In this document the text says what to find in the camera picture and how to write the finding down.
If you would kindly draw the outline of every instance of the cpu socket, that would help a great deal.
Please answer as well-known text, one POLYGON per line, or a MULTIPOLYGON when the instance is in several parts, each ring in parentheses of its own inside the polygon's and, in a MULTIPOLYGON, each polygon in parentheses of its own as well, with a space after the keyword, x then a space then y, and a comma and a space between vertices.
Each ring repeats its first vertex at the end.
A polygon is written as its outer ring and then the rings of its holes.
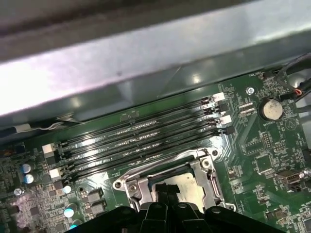
POLYGON ((193 203, 201 212, 216 205, 235 211, 234 204, 225 202, 219 186, 213 164, 219 155, 216 148, 187 150, 133 168, 115 180, 113 187, 124 191, 137 211, 144 203, 158 201, 156 187, 160 184, 177 187, 178 201, 193 203))

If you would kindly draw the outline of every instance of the metal panel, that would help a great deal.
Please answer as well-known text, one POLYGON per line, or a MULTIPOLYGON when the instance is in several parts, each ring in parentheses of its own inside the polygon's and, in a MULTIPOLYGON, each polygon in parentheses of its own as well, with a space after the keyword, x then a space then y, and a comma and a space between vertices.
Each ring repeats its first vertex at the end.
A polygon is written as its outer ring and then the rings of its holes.
POLYGON ((3 62, 0 126, 90 118, 288 60, 310 51, 310 10, 258 0, 3 62))

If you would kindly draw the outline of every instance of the motherboard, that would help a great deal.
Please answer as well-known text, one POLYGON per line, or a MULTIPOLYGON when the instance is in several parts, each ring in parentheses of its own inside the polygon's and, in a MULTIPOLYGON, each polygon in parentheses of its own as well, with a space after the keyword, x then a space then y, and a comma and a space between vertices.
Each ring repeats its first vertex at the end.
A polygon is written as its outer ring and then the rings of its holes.
POLYGON ((294 101, 276 98, 286 92, 258 71, 4 146, 0 233, 139 211, 156 184, 177 184, 201 211, 311 232, 310 151, 294 101))

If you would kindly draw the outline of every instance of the capacitor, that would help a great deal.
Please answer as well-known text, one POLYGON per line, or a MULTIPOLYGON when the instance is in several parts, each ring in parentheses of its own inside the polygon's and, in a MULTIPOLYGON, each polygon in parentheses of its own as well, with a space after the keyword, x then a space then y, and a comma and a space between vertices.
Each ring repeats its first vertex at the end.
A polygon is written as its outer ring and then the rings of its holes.
POLYGON ((70 203, 64 210, 64 216, 70 218, 74 215, 76 210, 77 210, 77 205, 75 203, 70 203))
POLYGON ((79 226, 79 225, 81 225, 81 224, 82 224, 82 221, 79 220, 79 219, 76 219, 76 220, 74 220, 74 221, 72 222, 72 225, 69 227, 69 230, 71 230, 71 229, 73 229, 73 228, 75 228, 75 227, 77 227, 77 226, 79 226))
POLYGON ((66 186, 63 188, 63 192, 64 192, 65 194, 70 193, 70 192, 71 192, 71 187, 70 187, 69 185, 66 185, 66 186))
POLYGON ((283 106, 277 99, 263 99, 259 105, 259 115, 267 121, 279 120, 283 115, 283 106))
POLYGON ((24 190, 21 189, 21 188, 16 188, 16 189, 14 189, 14 195, 15 195, 16 197, 20 197, 23 193, 24 193, 24 190))
POLYGON ((28 174, 25 175, 25 177, 24 177, 24 182, 27 183, 27 184, 30 184, 30 183, 32 183, 32 182, 37 181, 38 178, 39 178, 38 173, 36 173, 36 172, 31 172, 31 173, 28 173, 28 174))
POLYGON ((27 162, 21 166, 21 171, 23 173, 29 173, 35 169, 35 164, 33 162, 27 162))

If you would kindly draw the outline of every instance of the metal bracket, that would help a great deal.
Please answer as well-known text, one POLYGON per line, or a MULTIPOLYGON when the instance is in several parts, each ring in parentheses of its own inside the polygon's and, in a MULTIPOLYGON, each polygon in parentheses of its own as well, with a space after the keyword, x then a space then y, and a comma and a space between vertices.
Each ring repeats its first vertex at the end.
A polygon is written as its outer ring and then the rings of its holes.
POLYGON ((216 148, 199 148, 197 150, 187 150, 174 157, 147 163, 131 169, 120 176, 113 183, 113 187, 116 190, 126 192, 129 200, 131 201, 132 207, 140 210, 140 206, 142 204, 155 201, 151 195, 149 179, 188 166, 193 170, 197 186, 202 187, 204 191, 202 202, 205 209, 211 206, 219 205, 235 211, 236 207, 234 204, 225 203, 221 188, 219 186, 219 181, 213 164, 213 160, 218 158, 219 155, 219 150, 216 148), (169 166, 169 164, 172 162, 176 162, 188 157, 191 158, 191 160, 188 162, 174 165, 160 172, 151 173, 151 170, 157 166, 169 166))

